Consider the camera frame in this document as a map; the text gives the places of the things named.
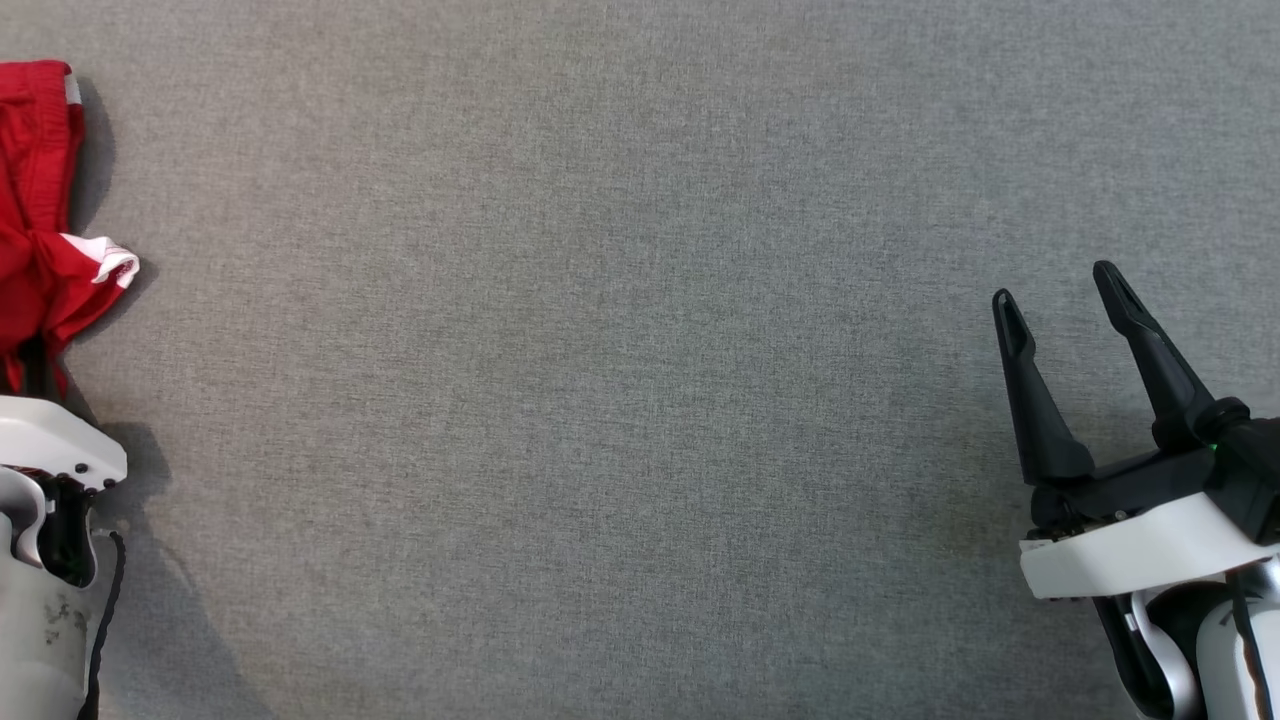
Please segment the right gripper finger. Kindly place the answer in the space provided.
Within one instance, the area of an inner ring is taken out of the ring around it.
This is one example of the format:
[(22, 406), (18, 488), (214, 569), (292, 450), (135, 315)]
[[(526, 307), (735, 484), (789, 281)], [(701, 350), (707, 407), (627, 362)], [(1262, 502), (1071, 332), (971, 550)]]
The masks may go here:
[(1055, 488), (1082, 483), (1093, 473), (1094, 460), (1070, 432), (1044, 383), (1036, 365), (1036, 340), (1009, 290), (995, 292), (992, 313), (1024, 482)]
[(1213, 396), (1114, 263), (1098, 260), (1092, 275), (1107, 318), (1129, 343), (1140, 373), (1155, 414), (1156, 446), (1166, 454), (1203, 446), (1196, 421), (1215, 402)]

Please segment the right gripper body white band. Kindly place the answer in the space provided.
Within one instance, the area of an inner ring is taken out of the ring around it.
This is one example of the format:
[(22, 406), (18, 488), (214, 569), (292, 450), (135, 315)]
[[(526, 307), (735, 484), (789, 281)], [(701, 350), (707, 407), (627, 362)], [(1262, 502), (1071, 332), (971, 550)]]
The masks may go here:
[(1112, 597), (1212, 577), (1277, 553), (1207, 495), (1215, 452), (1153, 451), (1039, 487), (1020, 569), (1039, 600)]

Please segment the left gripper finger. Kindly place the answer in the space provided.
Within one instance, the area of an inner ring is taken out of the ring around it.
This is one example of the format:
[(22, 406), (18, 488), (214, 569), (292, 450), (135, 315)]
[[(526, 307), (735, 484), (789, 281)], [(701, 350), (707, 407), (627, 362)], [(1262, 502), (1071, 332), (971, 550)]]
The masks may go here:
[(65, 378), (59, 361), (49, 352), (41, 336), (20, 346), (20, 396), (65, 401)]

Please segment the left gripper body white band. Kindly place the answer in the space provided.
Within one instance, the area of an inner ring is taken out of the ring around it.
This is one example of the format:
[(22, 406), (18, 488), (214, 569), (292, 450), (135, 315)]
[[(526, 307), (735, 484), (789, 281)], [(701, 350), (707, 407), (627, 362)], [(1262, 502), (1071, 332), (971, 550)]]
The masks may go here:
[(128, 475), (124, 448), (84, 419), (44, 398), (1, 397), (1, 465), (69, 477), (104, 491)]

